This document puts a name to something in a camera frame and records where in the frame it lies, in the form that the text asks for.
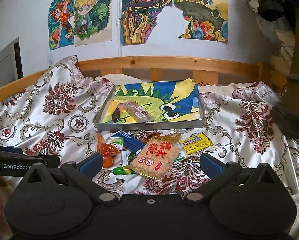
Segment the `small orange tangerine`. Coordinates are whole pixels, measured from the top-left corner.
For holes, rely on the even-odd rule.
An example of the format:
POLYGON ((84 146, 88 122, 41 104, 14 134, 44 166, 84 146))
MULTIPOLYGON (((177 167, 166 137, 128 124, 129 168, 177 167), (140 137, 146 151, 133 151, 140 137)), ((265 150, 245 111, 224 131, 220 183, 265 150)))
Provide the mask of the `small orange tangerine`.
POLYGON ((105 155, 102 157, 102 167, 103 168, 110 168, 113 165, 113 158, 110 155, 105 155))

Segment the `orange-red snack bag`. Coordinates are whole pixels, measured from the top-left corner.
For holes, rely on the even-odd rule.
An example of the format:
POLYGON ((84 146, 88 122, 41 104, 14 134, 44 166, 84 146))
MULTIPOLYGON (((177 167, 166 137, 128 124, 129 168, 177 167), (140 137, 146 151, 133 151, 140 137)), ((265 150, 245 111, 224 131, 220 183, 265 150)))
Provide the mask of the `orange-red snack bag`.
POLYGON ((122 137, 109 137, 104 139, 103 135, 96 132, 96 152, 105 156, 115 156, 123 150, 123 138, 122 137))

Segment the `green sausage stick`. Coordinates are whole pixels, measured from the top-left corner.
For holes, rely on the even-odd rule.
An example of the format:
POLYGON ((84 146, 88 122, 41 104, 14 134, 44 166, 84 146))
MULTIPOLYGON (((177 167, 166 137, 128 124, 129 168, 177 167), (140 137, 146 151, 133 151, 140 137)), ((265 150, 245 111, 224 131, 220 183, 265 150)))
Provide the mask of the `green sausage stick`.
POLYGON ((113 169, 113 174, 116 176, 123 176, 123 175, 136 174, 136 172, 127 167, 116 167, 113 169))

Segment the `yellow snack packet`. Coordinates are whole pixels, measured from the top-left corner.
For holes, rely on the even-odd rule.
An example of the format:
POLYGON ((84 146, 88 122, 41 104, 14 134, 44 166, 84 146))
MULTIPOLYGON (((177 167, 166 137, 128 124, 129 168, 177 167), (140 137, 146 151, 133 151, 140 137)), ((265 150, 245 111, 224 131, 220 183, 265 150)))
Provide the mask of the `yellow snack packet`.
POLYGON ((187 155, 194 154, 213 146, 213 142, 204 133, 192 135, 186 139, 180 140, 184 152, 187 155))

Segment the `white green seaweed snack bag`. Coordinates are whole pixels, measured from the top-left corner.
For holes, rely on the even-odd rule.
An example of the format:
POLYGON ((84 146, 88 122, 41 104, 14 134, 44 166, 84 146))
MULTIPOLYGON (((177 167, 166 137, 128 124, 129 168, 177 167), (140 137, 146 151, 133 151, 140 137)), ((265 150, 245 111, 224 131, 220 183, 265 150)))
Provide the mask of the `white green seaweed snack bag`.
POLYGON ((123 150, 121 152, 121 164, 122 166, 128 166, 131 161, 135 158, 135 153, 130 150, 123 150))

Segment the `blue paper sachet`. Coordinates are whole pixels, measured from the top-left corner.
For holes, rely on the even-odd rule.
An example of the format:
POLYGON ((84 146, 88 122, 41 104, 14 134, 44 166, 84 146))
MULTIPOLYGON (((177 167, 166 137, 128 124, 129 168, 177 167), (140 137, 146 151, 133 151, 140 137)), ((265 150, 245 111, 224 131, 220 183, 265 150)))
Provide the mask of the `blue paper sachet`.
POLYGON ((146 145, 142 141, 139 141, 135 137, 122 130, 114 133, 112 137, 122 138, 123 146, 133 153, 137 153, 139 150, 142 150, 146 145))

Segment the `rice cracker snack bag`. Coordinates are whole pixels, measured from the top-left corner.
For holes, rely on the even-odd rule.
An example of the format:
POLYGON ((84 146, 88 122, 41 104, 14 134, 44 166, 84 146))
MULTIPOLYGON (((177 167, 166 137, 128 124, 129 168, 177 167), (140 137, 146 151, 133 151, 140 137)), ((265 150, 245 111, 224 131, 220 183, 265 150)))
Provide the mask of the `rice cracker snack bag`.
POLYGON ((181 133, 170 133, 149 139, 127 166, 141 176, 163 179, 179 156, 181 133))

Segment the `nut bar clear wrapper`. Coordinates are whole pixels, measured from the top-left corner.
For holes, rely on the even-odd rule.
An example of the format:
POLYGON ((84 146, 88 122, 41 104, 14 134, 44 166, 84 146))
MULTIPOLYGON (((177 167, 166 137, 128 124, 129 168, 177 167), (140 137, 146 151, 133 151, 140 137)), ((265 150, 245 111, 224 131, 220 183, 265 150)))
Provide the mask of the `nut bar clear wrapper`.
POLYGON ((121 110, 125 110, 136 122, 152 122, 154 120, 154 117, 134 100, 119 103, 118 106, 121 110))

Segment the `gold foil snack packet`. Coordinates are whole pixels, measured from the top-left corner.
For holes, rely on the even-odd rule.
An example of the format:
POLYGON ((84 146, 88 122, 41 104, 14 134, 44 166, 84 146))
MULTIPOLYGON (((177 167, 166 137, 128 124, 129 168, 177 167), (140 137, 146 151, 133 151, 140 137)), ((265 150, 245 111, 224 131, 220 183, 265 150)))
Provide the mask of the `gold foil snack packet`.
POLYGON ((148 133, 148 135, 146 135, 145 139, 143 139, 143 142, 146 144, 148 143, 148 141, 152 138, 157 138, 157 137, 160 137, 161 134, 159 132, 151 132, 151 133, 148 133))

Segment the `metal tray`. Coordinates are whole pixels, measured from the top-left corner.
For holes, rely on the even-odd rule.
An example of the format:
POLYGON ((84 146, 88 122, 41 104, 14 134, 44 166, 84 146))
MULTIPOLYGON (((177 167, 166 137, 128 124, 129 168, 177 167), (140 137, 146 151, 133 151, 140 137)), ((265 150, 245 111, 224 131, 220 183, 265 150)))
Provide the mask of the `metal tray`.
POLYGON ((185 129, 185 128, 200 128, 203 126, 203 110, 202 104, 198 99, 200 118, 189 121, 171 121, 171 122, 136 122, 128 113, 125 115, 125 122, 123 123, 103 123, 105 114, 110 104, 110 100, 114 96, 115 87, 109 93, 97 117, 92 121, 98 131, 132 131, 132 130, 162 130, 162 129, 185 129))

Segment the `floral satin bedspread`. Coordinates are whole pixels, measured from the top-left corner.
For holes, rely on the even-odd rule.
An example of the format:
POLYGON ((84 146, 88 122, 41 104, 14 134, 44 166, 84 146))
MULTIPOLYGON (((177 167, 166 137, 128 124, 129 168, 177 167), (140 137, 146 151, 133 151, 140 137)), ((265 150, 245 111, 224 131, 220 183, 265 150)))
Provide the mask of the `floral satin bedspread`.
MULTIPOLYGON (((111 89, 107 79, 94 80, 75 71, 66 57, 38 81, 0 109, 0 146, 21 148, 28 155, 58 155, 62 161, 79 162, 96 152, 92 121, 111 89)), ((269 163, 288 191, 299 193, 299 139, 284 136, 272 118, 279 100, 263 82, 199 89, 205 115, 198 129, 181 130, 182 138, 204 133, 213 142, 206 149, 222 162, 243 167, 269 163)), ((116 176, 119 157, 94 181, 118 194, 188 193, 208 181, 199 168, 200 153, 183 155, 162 180, 138 174, 116 176)))

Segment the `white pillow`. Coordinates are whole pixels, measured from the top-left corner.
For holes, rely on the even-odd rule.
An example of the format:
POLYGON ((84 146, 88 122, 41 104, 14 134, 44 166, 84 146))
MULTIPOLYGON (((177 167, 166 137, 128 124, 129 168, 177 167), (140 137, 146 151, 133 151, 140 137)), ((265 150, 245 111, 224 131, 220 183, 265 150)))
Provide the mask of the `white pillow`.
POLYGON ((107 79, 114 85, 128 85, 132 83, 142 83, 142 80, 125 74, 107 74, 104 76, 94 77, 94 80, 107 79))

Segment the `wooden bed rail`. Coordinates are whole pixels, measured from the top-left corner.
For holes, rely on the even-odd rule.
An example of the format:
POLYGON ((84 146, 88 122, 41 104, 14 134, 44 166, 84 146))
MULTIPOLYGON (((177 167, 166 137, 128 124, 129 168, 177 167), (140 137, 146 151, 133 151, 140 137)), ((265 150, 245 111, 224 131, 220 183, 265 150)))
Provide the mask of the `wooden bed rail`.
POLYGON ((190 70, 192 79, 205 85, 217 85, 220 74, 244 76, 248 81, 262 81, 276 91, 283 92, 287 87, 286 75, 268 63, 248 64, 219 59, 203 59, 181 56, 124 56, 105 59, 78 61, 77 57, 65 60, 73 64, 75 71, 94 72, 102 75, 122 74, 125 69, 148 69, 152 82, 162 79, 162 70, 190 70))

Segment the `anime girl wall drawing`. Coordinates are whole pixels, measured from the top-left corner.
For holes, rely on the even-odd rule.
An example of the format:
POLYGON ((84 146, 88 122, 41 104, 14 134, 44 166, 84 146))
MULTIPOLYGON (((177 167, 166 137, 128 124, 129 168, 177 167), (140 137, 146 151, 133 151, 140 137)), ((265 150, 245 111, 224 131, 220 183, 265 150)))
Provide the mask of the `anime girl wall drawing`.
POLYGON ((73 17, 74 0, 54 0, 49 7, 49 48, 66 47, 74 44, 73 17))

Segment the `landscape wall drawing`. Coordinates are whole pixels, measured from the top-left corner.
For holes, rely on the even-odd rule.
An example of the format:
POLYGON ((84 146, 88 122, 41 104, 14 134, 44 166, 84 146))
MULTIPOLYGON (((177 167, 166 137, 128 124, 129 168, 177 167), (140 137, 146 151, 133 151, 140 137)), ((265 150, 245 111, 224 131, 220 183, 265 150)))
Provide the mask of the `landscape wall drawing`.
POLYGON ((182 11, 186 27, 182 39, 228 41, 227 0, 173 0, 182 11))

